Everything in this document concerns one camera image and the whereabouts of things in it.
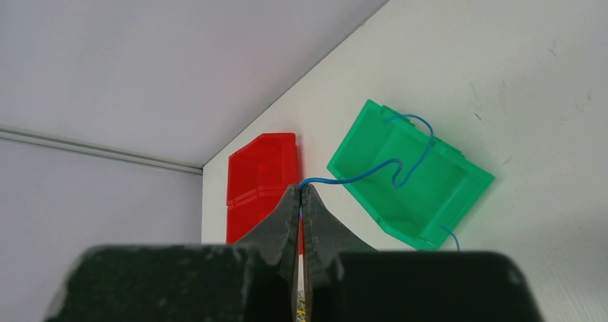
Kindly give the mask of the green plastic bin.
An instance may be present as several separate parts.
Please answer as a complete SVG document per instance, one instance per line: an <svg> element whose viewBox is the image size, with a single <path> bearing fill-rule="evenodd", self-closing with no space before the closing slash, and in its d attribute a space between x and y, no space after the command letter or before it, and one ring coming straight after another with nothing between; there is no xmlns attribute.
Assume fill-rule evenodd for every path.
<svg viewBox="0 0 608 322"><path fill-rule="evenodd" d="M385 233L437 250L495 177L420 122L367 100L327 169Z"/></svg>

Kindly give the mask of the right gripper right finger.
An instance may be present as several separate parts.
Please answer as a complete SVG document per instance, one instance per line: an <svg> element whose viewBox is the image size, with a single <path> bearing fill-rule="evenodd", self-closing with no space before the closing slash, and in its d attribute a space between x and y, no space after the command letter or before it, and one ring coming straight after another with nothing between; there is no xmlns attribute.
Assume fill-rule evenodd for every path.
<svg viewBox="0 0 608 322"><path fill-rule="evenodd" d="M309 321L541 321L524 274L486 251L380 251L302 188Z"/></svg>

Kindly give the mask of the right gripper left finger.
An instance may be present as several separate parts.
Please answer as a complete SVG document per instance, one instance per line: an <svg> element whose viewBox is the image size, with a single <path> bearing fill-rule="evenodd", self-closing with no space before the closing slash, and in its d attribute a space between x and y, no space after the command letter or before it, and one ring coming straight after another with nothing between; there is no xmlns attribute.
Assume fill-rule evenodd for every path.
<svg viewBox="0 0 608 322"><path fill-rule="evenodd" d="M70 266L45 321L293 321L300 190L231 245L98 245Z"/></svg>

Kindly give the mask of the red plastic bin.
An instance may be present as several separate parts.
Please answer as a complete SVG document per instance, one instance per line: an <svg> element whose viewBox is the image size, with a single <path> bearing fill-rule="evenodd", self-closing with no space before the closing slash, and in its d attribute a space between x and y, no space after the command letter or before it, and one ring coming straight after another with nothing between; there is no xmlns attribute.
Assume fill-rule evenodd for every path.
<svg viewBox="0 0 608 322"><path fill-rule="evenodd" d="M229 156L226 243L233 244L277 206L301 180L294 133L263 133Z"/></svg>

